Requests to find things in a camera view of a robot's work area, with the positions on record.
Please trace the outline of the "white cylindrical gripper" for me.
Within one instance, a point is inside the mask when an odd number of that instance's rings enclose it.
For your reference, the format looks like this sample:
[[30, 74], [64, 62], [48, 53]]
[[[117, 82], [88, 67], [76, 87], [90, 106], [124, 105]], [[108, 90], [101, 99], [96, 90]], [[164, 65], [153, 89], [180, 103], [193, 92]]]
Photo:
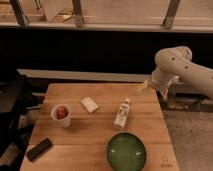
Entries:
[[178, 76], [164, 72], [153, 72], [150, 80], [145, 80], [139, 87], [138, 92], [148, 88], [148, 85], [157, 91], [167, 90], [178, 79]]

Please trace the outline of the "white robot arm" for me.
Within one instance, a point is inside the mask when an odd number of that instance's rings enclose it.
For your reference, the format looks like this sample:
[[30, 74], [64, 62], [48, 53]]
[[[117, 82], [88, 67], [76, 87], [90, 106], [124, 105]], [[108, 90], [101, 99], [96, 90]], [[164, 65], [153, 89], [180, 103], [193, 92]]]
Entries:
[[192, 51], [187, 46], [159, 50], [155, 55], [156, 68], [148, 80], [138, 88], [152, 88], [167, 99], [168, 89], [176, 76], [213, 99], [213, 69], [192, 62]]

